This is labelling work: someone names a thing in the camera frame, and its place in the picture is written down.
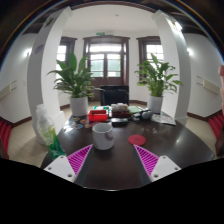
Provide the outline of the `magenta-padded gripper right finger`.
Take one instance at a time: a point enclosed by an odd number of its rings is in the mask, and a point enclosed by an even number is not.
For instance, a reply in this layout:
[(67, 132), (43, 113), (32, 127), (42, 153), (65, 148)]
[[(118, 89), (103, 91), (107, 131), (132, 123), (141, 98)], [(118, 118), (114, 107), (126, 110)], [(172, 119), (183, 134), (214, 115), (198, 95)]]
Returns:
[(136, 151), (137, 168), (143, 185), (155, 182), (180, 170), (180, 167), (166, 155), (157, 156), (138, 145), (133, 145), (133, 147)]

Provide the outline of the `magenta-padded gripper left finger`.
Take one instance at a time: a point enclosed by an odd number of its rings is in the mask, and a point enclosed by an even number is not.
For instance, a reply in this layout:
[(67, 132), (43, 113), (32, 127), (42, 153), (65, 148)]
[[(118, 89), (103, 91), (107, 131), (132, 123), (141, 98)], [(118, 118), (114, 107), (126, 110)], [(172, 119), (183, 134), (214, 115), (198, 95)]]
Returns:
[(85, 180), (88, 157), (93, 152), (93, 145), (85, 146), (69, 156), (59, 156), (44, 170), (69, 182), (82, 186)]

